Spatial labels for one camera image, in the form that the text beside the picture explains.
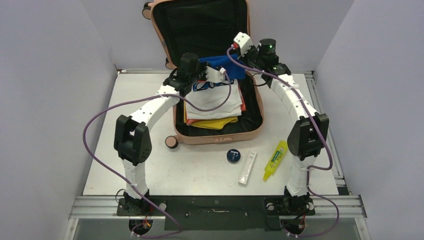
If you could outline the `blue towel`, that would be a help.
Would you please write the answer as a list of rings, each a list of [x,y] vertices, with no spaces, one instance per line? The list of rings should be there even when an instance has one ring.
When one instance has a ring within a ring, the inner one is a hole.
[[[227,55],[202,57],[199,61],[208,63],[210,67],[215,69],[224,68],[231,80],[242,80],[246,77],[245,69],[231,61]]]

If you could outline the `white shirt blue print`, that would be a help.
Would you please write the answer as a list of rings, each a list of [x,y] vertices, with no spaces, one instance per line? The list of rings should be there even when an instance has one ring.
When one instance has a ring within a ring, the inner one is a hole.
[[[236,79],[231,80],[231,86],[228,86],[227,81],[198,82],[185,98],[197,108],[204,110],[199,111],[186,104],[186,116],[189,120],[216,120],[238,117],[242,114],[242,97]]]

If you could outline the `red white patterned cloth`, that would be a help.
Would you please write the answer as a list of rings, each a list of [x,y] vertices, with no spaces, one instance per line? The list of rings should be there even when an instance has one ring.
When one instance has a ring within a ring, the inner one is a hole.
[[[184,112],[191,120],[216,120],[229,117],[240,117],[246,111],[244,98],[240,95],[230,96],[218,109],[212,111],[199,111],[191,105],[184,103]]]

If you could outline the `yellow cloth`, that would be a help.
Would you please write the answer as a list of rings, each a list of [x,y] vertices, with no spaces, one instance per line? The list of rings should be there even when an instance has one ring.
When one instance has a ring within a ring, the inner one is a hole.
[[[209,130],[222,130],[225,125],[230,123],[236,123],[238,121],[237,116],[226,117],[221,119],[207,119],[207,120],[199,120],[199,119],[188,119],[187,112],[184,112],[183,122],[187,126],[201,128],[201,129],[209,129]]]

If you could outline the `yellow green bottle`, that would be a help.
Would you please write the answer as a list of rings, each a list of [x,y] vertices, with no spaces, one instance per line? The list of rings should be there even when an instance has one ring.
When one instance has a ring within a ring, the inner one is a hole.
[[[264,168],[264,174],[262,180],[266,182],[271,176],[274,175],[283,158],[289,151],[288,143],[285,140],[279,141],[274,152],[272,153],[269,161]]]

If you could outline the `white toothpaste tube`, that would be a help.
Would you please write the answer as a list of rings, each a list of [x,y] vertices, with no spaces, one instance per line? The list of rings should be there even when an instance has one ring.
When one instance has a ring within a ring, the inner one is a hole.
[[[257,152],[249,151],[249,153],[246,157],[243,169],[241,171],[239,180],[238,180],[239,185],[242,185],[242,186],[247,185],[248,180],[249,180],[249,176],[251,174],[251,171],[252,171],[255,159],[256,159],[256,156],[257,156]]]

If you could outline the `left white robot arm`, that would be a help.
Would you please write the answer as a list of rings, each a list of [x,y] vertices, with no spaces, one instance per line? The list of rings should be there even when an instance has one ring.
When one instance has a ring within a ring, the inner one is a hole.
[[[129,116],[120,115],[116,120],[113,147],[122,160],[124,176],[128,180],[123,205],[136,215],[145,214],[151,206],[147,200],[149,188],[145,166],[153,148],[150,131],[198,80],[206,76],[209,66],[194,53],[183,54],[179,66],[163,81],[155,95]]]

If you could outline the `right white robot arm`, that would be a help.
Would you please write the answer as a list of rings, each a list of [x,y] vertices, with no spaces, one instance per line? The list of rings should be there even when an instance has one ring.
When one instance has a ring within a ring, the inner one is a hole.
[[[242,43],[240,60],[261,74],[266,85],[280,98],[293,119],[294,125],[288,135],[288,149],[292,155],[290,177],[284,188],[282,207],[288,214],[301,214],[311,207],[309,179],[312,166],[325,143],[329,118],[314,109],[301,93],[286,64],[276,54],[276,40],[264,38],[255,46],[251,39]]]

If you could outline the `pink open suitcase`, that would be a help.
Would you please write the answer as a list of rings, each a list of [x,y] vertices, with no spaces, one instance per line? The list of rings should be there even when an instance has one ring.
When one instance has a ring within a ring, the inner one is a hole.
[[[233,38],[249,33],[249,6],[245,0],[155,0],[146,2],[144,18],[151,20],[167,55],[165,66],[176,68],[184,53],[199,57],[224,56]],[[263,126],[263,103],[251,73],[241,70],[237,76],[246,109],[234,123],[222,129],[189,125],[185,103],[172,109],[175,139],[188,145],[248,141]]]

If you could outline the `round dark blue tin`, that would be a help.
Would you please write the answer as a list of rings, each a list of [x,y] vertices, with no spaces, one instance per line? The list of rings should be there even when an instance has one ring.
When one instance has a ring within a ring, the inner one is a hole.
[[[226,159],[230,164],[236,164],[241,159],[241,152],[237,149],[230,149],[226,153]]]

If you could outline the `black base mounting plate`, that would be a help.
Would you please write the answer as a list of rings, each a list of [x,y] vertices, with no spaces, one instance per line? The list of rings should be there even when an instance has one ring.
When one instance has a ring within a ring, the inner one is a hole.
[[[281,230],[287,224],[297,225],[303,216],[315,215],[310,197],[291,199],[286,195],[151,195],[156,205],[162,205],[165,216],[151,204],[131,203],[120,198],[116,215],[130,217],[132,225],[164,217],[166,231],[203,230]]]

